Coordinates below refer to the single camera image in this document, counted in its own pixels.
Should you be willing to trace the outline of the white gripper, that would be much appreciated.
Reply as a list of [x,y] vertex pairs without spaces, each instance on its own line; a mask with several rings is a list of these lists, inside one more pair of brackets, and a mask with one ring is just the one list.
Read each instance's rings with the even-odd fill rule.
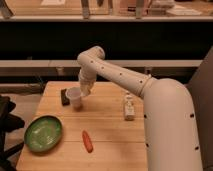
[[91,94],[91,89],[94,85],[94,82],[94,79],[88,79],[82,75],[79,76],[80,90],[83,96],[88,96]]

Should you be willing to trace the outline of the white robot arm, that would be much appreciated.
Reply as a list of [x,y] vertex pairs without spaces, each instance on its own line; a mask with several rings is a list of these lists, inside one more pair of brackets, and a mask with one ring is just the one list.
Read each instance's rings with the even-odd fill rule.
[[110,64],[94,46],[81,52],[81,91],[89,95],[98,75],[143,100],[148,171],[203,171],[193,100],[180,82]]

